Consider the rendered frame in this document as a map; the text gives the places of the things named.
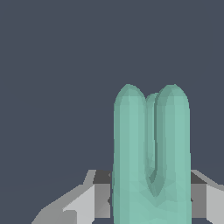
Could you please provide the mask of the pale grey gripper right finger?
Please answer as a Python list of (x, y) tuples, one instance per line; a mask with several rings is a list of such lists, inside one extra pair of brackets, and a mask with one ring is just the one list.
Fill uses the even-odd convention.
[(224, 224), (224, 185), (197, 170), (191, 170), (192, 217)]

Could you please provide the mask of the teal rounded lobed object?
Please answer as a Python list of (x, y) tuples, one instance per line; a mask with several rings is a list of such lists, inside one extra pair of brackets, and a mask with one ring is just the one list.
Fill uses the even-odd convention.
[(190, 108), (167, 85), (144, 96), (127, 84), (114, 103), (114, 224), (192, 224)]

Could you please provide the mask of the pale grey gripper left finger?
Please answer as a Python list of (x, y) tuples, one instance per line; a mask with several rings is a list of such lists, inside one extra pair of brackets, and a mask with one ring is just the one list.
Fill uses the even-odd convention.
[(44, 207), (31, 224), (93, 224), (110, 217), (111, 171), (89, 170), (76, 186)]

